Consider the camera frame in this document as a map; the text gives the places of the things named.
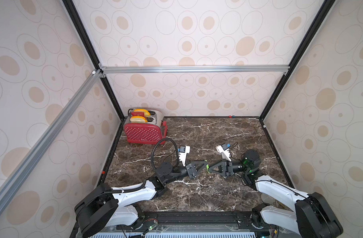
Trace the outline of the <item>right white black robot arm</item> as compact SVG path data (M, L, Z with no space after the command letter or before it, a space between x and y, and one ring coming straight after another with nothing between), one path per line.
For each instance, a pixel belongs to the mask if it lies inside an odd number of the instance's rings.
M252 209L252 225L262 229L275 225L299 234L303 238L337 238L343 227L320 193L306 193L284 185L259 169L257 151L246 151L240 160L224 159L208 167L210 173L223 177L239 174L244 185L266 194L287 207L286 210L263 203Z

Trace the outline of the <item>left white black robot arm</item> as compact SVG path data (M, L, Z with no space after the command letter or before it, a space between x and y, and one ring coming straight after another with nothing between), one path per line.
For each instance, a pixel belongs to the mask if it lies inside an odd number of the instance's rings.
M174 146L175 165L167 161L155 165L155 151L165 141ZM145 233L157 227L159 221L146 216L137 203L160 197L167 191L168 184L185 177L195 179L207 168L207 161L187 162L188 153L189 146L177 147L171 138L163 138L155 144L151 152L150 162L154 174L143 183L126 187L111 187L108 183L98 185L74 209L82 237L92 237L105 227L111 226L143 228Z

